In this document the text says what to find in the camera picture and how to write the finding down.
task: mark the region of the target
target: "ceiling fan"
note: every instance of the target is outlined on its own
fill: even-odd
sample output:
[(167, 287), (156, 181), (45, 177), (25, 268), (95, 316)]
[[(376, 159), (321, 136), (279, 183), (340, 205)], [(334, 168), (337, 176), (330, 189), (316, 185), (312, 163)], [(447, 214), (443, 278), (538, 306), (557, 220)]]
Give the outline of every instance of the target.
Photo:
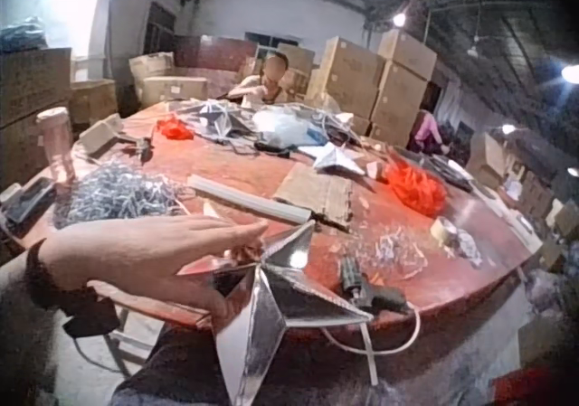
[(479, 53), (479, 48), (477, 47), (479, 45), (479, 42), (482, 42), (483, 40), (490, 40), (490, 39), (496, 38), (493, 36), (481, 37), (479, 35), (481, 10), (482, 10), (482, 4), (479, 3), (479, 11), (477, 13), (477, 29), (475, 30), (474, 37), (472, 38), (472, 46), (467, 50), (467, 55), (469, 55), (471, 58), (475, 58), (475, 59), (478, 59), (481, 57), (481, 55)]

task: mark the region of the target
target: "glue gun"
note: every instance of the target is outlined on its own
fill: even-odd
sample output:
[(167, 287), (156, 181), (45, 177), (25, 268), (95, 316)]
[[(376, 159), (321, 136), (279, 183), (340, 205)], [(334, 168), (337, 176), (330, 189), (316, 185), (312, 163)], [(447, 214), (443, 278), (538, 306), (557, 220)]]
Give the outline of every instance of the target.
[(408, 314), (411, 311), (401, 290), (370, 284), (353, 257), (346, 256), (340, 261), (340, 279), (343, 292), (351, 297), (350, 302), (368, 313), (377, 315), (386, 310)]

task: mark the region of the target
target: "hand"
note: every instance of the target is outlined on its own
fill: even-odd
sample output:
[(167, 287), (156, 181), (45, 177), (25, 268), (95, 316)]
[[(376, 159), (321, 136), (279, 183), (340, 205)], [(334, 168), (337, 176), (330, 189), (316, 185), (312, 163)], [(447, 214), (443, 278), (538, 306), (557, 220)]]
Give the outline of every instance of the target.
[(268, 89), (264, 85), (258, 85), (257, 87), (253, 87), (250, 89), (250, 94), (259, 97), (262, 99), (268, 94)]
[(200, 215), (85, 222), (49, 237), (39, 259), (63, 290), (97, 279), (131, 295), (224, 316), (228, 308), (218, 291), (176, 274), (206, 255), (255, 242), (266, 228), (265, 221), (236, 226)]

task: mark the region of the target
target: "small silver star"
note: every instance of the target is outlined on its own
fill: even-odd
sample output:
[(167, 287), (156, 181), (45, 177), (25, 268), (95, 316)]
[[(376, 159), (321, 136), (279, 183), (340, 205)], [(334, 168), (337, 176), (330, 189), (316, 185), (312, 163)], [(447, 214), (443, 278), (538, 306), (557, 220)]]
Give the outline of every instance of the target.
[(357, 325), (373, 318), (302, 272), (314, 226), (310, 221), (267, 239), (259, 262), (211, 272), (222, 291), (220, 285), (229, 283), (227, 299), (234, 308), (227, 319), (214, 320), (233, 406), (253, 403), (287, 329)]

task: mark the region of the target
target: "plastic bottle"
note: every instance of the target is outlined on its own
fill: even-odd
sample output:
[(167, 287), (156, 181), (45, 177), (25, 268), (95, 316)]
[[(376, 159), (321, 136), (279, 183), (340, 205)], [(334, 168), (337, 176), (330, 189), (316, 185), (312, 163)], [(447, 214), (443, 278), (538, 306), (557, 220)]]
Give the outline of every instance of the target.
[(48, 109), (38, 114), (36, 123), (42, 132), (44, 153), (52, 178), (57, 184), (70, 184), (75, 177), (72, 164), (72, 132), (66, 108)]

